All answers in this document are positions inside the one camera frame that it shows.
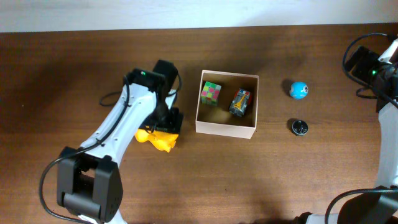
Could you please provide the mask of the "multicoloured puzzle cube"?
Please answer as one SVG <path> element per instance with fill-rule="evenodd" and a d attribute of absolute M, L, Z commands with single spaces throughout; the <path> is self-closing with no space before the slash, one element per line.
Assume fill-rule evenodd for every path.
<path fill-rule="evenodd" d="M 200 93 L 200 101 L 206 105 L 218 105 L 218 99 L 221 91 L 221 85 L 205 82 L 202 91 Z"/>

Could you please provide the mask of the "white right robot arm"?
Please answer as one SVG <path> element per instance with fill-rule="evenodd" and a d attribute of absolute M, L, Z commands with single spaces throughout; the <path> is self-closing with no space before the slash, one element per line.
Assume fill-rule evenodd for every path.
<path fill-rule="evenodd" d="M 388 36 L 390 46 L 377 54 L 360 46 L 343 55 L 343 73 L 371 90 L 377 101 L 381 125 L 381 150 L 375 186 L 336 196 L 325 214 L 310 212 L 295 217 L 294 223 L 397 223 L 397 37 Z"/>

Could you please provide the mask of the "orange rubber toy figure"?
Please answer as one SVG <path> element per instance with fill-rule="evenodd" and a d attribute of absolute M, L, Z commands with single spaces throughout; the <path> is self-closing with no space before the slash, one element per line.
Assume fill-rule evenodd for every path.
<path fill-rule="evenodd" d="M 156 149 L 170 152 L 175 147 L 179 134 L 171 134 L 162 131 L 149 132 L 144 129 L 138 129 L 135 133 L 135 139 L 144 143 L 149 141 Z"/>

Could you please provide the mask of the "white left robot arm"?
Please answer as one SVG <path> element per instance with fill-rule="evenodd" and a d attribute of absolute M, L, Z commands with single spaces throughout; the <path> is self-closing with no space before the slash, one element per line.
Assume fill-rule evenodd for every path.
<path fill-rule="evenodd" d="M 158 60 L 153 70 L 124 77 L 119 99 L 100 127 L 78 149 L 65 147 L 57 162 L 57 203 L 78 223 L 124 223 L 119 166 L 132 141 L 174 147 L 183 114 L 174 107 L 180 79 L 175 65 Z"/>

